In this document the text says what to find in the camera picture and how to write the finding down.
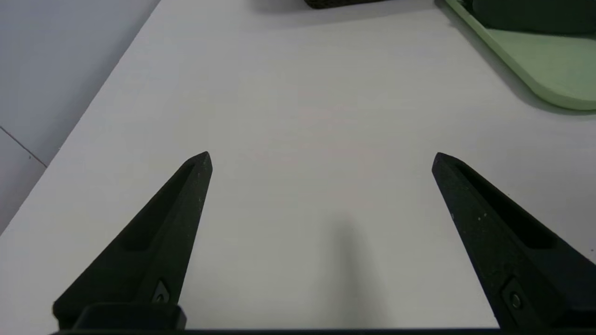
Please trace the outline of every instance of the dark green object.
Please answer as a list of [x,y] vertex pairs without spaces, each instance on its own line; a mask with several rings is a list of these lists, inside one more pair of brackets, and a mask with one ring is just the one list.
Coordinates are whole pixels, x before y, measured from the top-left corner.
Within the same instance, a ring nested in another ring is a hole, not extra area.
[[596,32],[596,0],[466,0],[485,27],[550,34]]

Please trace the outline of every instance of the table surface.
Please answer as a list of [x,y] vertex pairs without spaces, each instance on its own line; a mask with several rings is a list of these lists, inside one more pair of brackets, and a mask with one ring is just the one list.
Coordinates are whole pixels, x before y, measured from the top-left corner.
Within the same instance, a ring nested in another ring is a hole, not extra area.
[[54,331],[52,302],[205,150],[188,328],[496,327],[434,155],[594,261],[595,122],[441,2],[162,0],[0,237],[0,332]]

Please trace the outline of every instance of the green tray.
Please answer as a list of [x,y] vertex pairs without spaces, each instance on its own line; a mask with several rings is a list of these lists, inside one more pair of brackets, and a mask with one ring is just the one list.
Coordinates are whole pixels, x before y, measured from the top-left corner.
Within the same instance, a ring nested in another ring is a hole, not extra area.
[[445,0],[530,89],[551,104],[596,110],[596,35],[558,36],[488,29]]

